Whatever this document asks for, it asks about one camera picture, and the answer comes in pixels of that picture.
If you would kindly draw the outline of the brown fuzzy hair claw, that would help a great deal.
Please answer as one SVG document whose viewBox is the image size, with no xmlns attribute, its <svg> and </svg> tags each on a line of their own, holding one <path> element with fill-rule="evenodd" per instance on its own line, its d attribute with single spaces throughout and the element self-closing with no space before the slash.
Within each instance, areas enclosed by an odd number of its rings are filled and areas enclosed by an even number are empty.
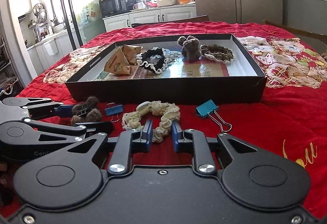
<svg viewBox="0 0 327 224">
<path fill-rule="evenodd" d="M 77 123 L 100 122 L 103 118 L 101 111 L 97 108 L 99 100 L 90 96 L 84 103 L 76 104 L 72 108 L 71 125 Z"/>
</svg>

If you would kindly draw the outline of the cream knitted scrunchie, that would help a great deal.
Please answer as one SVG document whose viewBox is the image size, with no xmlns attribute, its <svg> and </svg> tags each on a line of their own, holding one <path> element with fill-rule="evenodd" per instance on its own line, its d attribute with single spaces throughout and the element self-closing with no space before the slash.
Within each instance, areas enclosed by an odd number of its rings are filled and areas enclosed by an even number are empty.
<svg viewBox="0 0 327 224">
<path fill-rule="evenodd" d="M 172 131 L 173 121 L 180 120 L 181 112 L 179 106 L 174 103 L 145 101 L 138 105 L 135 111 L 123 114 L 121 121 L 123 130 L 145 128 L 143 121 L 145 117 L 149 117 L 156 123 L 152 129 L 152 142 L 162 143 Z"/>
</svg>

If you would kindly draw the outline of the dark blue binder clip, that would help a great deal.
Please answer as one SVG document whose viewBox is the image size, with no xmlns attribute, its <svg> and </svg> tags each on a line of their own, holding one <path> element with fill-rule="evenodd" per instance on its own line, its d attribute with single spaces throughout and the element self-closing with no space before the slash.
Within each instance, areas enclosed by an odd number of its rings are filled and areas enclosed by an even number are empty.
<svg viewBox="0 0 327 224">
<path fill-rule="evenodd" d="M 119 115 L 124 112 L 122 104 L 108 103 L 105 108 L 105 114 L 107 117 L 111 117 L 111 122 L 115 123 L 120 121 Z"/>
</svg>

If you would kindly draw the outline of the teal binder clip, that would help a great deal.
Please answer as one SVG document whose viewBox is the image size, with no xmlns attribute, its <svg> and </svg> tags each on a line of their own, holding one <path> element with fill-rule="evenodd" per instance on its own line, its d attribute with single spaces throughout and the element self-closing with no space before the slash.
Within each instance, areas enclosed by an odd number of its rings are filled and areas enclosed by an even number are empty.
<svg viewBox="0 0 327 224">
<path fill-rule="evenodd" d="M 232 129 L 232 124 L 223 120 L 223 118 L 218 114 L 218 109 L 219 107 L 213 100 L 208 100 L 196 107 L 196 115 L 201 118 L 210 118 L 219 126 L 222 133 L 228 133 Z"/>
</svg>

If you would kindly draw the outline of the tan triangular paper packet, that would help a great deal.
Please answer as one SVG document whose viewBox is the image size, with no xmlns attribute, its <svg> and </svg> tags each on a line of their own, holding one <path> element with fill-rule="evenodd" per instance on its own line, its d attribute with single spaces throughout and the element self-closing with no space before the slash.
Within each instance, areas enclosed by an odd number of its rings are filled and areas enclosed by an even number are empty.
<svg viewBox="0 0 327 224">
<path fill-rule="evenodd" d="M 104 71 L 116 75 L 130 75 L 130 64 L 121 48 L 118 48 L 107 60 Z"/>
</svg>

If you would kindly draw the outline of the black white-trim scrunchie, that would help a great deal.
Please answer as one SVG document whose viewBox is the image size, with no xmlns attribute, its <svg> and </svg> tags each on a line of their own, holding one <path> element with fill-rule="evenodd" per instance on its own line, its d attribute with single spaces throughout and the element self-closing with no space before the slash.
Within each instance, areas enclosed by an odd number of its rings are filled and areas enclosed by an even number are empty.
<svg viewBox="0 0 327 224">
<path fill-rule="evenodd" d="M 166 48 L 154 47 L 136 55 L 136 63 L 156 75 L 163 73 L 174 61 L 174 53 Z"/>
</svg>

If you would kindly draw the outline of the olive brown knitted scrunchie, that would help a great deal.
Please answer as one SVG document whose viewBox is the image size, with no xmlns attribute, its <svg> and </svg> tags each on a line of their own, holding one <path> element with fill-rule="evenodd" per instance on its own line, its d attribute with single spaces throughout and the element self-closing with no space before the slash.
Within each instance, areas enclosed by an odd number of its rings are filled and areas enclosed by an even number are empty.
<svg viewBox="0 0 327 224">
<path fill-rule="evenodd" d="M 202 57 L 215 62 L 229 64 L 234 59 L 232 50 L 217 44 L 201 45 L 199 51 Z"/>
</svg>

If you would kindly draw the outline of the black shallow box tray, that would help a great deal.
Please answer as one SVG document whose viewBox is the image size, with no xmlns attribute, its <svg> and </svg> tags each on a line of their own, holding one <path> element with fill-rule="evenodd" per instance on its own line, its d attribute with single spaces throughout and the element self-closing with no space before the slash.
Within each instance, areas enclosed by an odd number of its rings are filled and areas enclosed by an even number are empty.
<svg viewBox="0 0 327 224">
<path fill-rule="evenodd" d="M 202 57 L 190 63 L 181 54 L 177 35 L 116 41 L 74 73 L 65 85 L 76 101 L 83 101 L 89 96 L 121 104 L 143 101 L 202 104 L 213 100 L 221 105 L 261 100 L 267 77 L 234 35 L 197 34 L 195 37 L 201 44 L 229 48 L 233 60 L 223 63 Z M 123 45 L 141 46 L 142 51 L 155 47 L 168 49 L 174 60 L 159 75 L 139 66 L 132 66 L 130 75 L 106 73 L 106 62 Z"/>
</svg>

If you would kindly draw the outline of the brown triangular packet in box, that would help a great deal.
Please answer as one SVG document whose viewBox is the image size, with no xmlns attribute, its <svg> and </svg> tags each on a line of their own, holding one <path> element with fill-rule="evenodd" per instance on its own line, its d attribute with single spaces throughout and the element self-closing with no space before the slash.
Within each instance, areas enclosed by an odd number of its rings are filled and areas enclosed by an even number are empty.
<svg viewBox="0 0 327 224">
<path fill-rule="evenodd" d="M 136 65 L 137 55 L 141 53 L 142 46 L 123 45 L 121 50 L 129 64 Z"/>
</svg>

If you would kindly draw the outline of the brown fuzzy clip in box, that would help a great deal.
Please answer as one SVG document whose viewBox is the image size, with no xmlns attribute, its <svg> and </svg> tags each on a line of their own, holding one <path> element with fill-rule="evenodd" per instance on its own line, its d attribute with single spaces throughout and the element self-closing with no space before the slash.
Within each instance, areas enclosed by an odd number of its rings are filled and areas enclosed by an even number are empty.
<svg viewBox="0 0 327 224">
<path fill-rule="evenodd" d="M 181 54 L 187 58 L 188 62 L 196 62 L 201 54 L 199 51 L 199 40 L 192 35 L 188 37 L 180 36 L 177 40 L 178 45 L 182 47 Z"/>
</svg>

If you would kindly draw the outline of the white kitchen cabinet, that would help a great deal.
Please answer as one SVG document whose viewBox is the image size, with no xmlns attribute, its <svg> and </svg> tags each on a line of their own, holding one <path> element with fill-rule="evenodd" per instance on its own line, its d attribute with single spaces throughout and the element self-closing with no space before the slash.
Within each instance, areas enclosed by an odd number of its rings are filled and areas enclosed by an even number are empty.
<svg viewBox="0 0 327 224">
<path fill-rule="evenodd" d="M 133 10 L 127 13 L 103 18 L 107 32 L 130 28 L 135 23 L 153 23 L 163 21 L 175 21 L 197 16 L 195 4 L 172 5 L 169 7 L 147 8 Z"/>
</svg>

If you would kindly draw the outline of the wooden chair back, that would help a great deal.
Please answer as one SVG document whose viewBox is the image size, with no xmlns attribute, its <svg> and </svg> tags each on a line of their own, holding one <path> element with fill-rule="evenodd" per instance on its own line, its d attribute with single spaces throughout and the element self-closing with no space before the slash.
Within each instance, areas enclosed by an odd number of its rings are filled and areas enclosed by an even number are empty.
<svg viewBox="0 0 327 224">
<path fill-rule="evenodd" d="M 165 24 L 165 23 L 169 23 L 169 22 L 186 23 L 186 22 L 207 22 L 207 21 L 209 21 L 208 15 L 201 15 L 201 16 L 196 16 L 194 18 L 187 18 L 187 19 L 180 19 L 180 20 L 172 20 L 172 21 L 133 23 L 133 24 L 131 24 L 131 27 L 132 28 L 137 28 L 137 27 L 143 26 L 143 25 Z"/>
</svg>

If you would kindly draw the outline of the black microwave oven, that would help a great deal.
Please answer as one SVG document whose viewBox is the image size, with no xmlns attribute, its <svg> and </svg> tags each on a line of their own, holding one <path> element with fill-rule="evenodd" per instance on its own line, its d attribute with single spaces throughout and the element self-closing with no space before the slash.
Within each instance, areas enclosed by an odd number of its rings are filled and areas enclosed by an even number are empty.
<svg viewBox="0 0 327 224">
<path fill-rule="evenodd" d="M 101 0 L 100 10 L 103 18 L 123 14 L 128 11 L 126 0 Z"/>
</svg>

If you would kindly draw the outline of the white mug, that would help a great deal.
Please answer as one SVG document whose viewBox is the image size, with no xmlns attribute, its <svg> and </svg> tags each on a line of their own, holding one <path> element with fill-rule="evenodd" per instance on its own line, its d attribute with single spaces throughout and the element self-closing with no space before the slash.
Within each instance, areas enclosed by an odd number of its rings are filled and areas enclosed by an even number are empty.
<svg viewBox="0 0 327 224">
<path fill-rule="evenodd" d="M 140 10 L 140 9 L 145 9 L 145 8 L 146 8 L 146 5 L 142 1 L 138 2 L 138 3 L 135 3 L 133 5 L 134 10 Z"/>
</svg>

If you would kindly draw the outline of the cream food container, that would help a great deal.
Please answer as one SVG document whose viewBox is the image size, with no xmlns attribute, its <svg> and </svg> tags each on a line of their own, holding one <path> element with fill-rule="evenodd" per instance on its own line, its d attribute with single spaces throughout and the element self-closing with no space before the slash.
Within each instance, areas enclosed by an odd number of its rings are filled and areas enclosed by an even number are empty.
<svg viewBox="0 0 327 224">
<path fill-rule="evenodd" d="M 176 0 L 156 0 L 158 7 L 168 7 L 176 4 Z"/>
</svg>

